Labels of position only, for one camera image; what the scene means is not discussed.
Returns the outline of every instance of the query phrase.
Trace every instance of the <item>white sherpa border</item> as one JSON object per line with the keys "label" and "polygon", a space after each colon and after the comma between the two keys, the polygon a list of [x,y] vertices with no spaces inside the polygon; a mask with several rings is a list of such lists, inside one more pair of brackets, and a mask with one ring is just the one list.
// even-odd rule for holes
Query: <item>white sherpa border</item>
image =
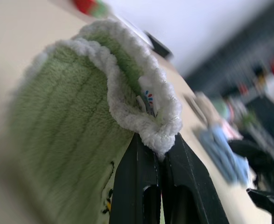
{"label": "white sherpa border", "polygon": [[[117,59],[107,47],[98,42],[87,41],[82,36],[88,36],[100,31],[106,31],[115,38],[124,50],[136,60],[144,71],[144,75],[151,80],[154,93],[159,95],[160,107],[163,109],[163,124],[154,122],[145,113],[132,113],[135,111],[125,103],[120,82],[121,70]],[[175,135],[181,130],[180,119],[181,104],[175,97],[173,87],[167,83],[165,72],[159,69],[157,60],[150,55],[149,49],[129,29],[119,22],[97,21],[84,27],[79,35],[72,40],[58,41],[48,46],[42,53],[35,57],[32,65],[26,70],[25,77],[19,85],[19,92],[35,75],[38,74],[49,54],[59,45],[68,46],[78,55],[88,56],[95,66],[107,75],[107,101],[110,113],[117,123],[128,130],[139,133],[142,142],[155,151],[160,159],[171,149],[175,142]]]}
{"label": "white sherpa border", "polygon": [[[118,21],[96,21],[89,26],[83,27],[74,39],[79,37],[88,38],[100,32],[106,32],[121,44],[124,51],[143,69],[143,75],[151,81],[155,95],[159,96],[159,105],[163,109],[163,125],[157,128],[151,122],[151,127],[149,127],[143,121],[143,116],[133,118],[131,114],[125,114],[121,111],[124,108],[115,106],[114,100],[108,98],[112,116],[123,128],[139,133],[145,145],[160,156],[164,155],[174,145],[175,135],[182,128],[180,118],[182,106],[176,98],[173,86],[167,82],[165,72],[159,68],[157,59],[151,55],[146,45],[133,31]],[[113,84],[109,86],[108,82],[108,88],[112,91]]]}

